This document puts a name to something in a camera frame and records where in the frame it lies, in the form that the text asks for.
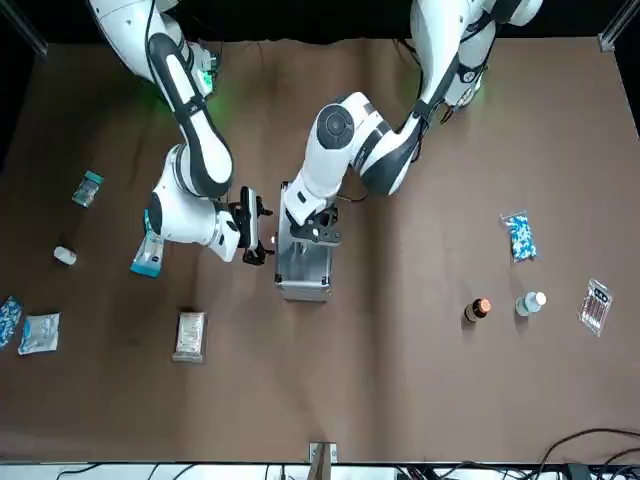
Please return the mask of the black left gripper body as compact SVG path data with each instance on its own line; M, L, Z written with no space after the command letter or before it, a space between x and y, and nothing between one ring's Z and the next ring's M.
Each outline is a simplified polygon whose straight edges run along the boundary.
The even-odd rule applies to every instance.
M338 221L339 213L336 205L331 205L319 212L310 215L306 224L311 228L332 228Z

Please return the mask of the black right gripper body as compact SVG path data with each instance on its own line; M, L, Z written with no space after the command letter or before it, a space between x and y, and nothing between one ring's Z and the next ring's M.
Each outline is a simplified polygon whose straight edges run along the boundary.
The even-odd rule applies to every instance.
M258 247L259 216L262 213L262 198L252 188L243 186L236 206L236 224L241 232L241 248L255 250Z

